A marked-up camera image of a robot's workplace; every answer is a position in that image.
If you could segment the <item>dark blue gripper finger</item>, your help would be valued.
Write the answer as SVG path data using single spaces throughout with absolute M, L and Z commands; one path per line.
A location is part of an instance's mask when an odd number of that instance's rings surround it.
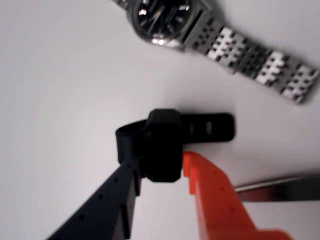
M 135 199 L 141 191 L 141 161 L 123 162 L 50 240 L 128 240 Z

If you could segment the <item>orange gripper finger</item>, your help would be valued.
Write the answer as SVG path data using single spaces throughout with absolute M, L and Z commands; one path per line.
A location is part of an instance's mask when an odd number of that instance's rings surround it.
M 194 196 L 201 240 L 289 240 L 284 231 L 258 229 L 228 176 L 204 156 L 183 153 L 183 175 Z

